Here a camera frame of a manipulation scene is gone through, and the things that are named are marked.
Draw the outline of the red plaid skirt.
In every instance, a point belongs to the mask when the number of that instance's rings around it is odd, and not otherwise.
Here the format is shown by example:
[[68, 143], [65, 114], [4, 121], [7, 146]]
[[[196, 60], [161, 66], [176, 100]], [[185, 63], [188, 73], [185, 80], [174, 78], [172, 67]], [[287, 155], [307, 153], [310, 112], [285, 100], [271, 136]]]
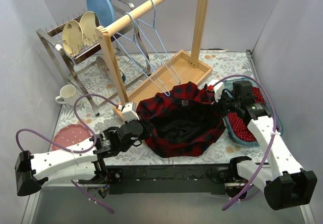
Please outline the red plaid skirt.
[[136, 112], [150, 131], [146, 145], [162, 158], [202, 155], [226, 128], [213, 101], [207, 86], [192, 82], [140, 101]]

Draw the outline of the light blue wire hanger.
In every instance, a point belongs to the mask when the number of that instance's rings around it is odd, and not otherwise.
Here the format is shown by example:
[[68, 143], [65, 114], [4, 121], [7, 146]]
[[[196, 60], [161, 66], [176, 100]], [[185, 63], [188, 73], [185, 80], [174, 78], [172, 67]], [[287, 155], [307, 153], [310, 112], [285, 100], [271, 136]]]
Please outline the light blue wire hanger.
[[157, 38], [158, 38], [158, 40], [159, 40], [159, 42], [160, 42], [160, 44], [161, 44], [161, 46], [162, 46], [162, 48], [163, 48], [163, 50], [164, 50], [164, 53], [165, 53], [165, 54], [166, 54], [166, 56], [167, 56], [167, 59], [168, 59], [168, 61], [169, 61], [169, 65], [170, 65], [171, 69], [173, 70], [173, 72], [174, 72], [176, 75], [174, 75], [174, 74], [171, 72], [171, 70], [169, 70], [169, 71], [170, 71], [170, 74], [173, 76], [173, 78], [175, 79], [175, 81], [176, 81], [176, 83], [177, 83], [177, 84], [181, 84], [181, 78], [180, 78], [180, 76], [179, 76], [178, 72], [176, 71], [176, 69], [174, 68], [174, 66], [173, 66], [173, 64], [172, 64], [172, 60], [170, 59], [170, 57], [169, 57], [169, 55], [168, 55], [168, 53], [167, 53], [167, 50], [166, 50], [166, 48], [165, 48], [165, 46], [164, 46], [164, 44], [163, 44], [163, 41], [162, 41], [162, 39], [161, 39], [161, 37], [160, 37], [160, 35], [159, 35], [158, 31], [157, 31], [157, 28], [156, 28], [156, 5], [155, 5], [155, 3], [154, 3], [154, 1], [153, 1], [153, 0], [149, 0], [149, 1], [152, 3], [152, 5], [153, 5], [153, 10], [154, 10], [152, 28], [154, 29], [155, 34], [156, 34], [156, 36], [157, 36]]

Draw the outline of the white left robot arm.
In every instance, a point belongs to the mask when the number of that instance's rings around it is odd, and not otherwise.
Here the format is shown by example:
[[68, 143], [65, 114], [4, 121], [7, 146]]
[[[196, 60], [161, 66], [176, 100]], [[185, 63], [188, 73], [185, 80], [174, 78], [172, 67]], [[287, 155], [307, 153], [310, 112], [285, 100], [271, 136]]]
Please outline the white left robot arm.
[[153, 132], [153, 126], [142, 120], [131, 120], [120, 127], [109, 127], [66, 149], [32, 154], [19, 153], [16, 164], [18, 196], [28, 196], [41, 190], [54, 179], [85, 180], [87, 184], [111, 181], [112, 173], [104, 160], [140, 146]]

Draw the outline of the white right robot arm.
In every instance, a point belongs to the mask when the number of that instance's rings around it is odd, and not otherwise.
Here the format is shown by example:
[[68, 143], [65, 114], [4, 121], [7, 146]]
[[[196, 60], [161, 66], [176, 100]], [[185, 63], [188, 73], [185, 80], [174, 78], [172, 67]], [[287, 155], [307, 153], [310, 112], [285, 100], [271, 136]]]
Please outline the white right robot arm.
[[232, 93], [225, 90], [221, 80], [211, 80], [207, 85], [214, 92], [214, 105], [221, 115], [225, 117], [229, 113], [236, 113], [264, 152], [260, 164], [247, 156], [230, 160], [229, 178], [233, 182], [243, 179], [248, 182], [222, 210], [230, 208], [253, 186], [264, 193], [273, 210], [309, 204], [317, 184], [317, 176], [314, 171], [306, 171], [293, 157], [277, 131], [275, 111], [269, 109], [268, 104], [256, 102], [253, 81], [235, 81]]

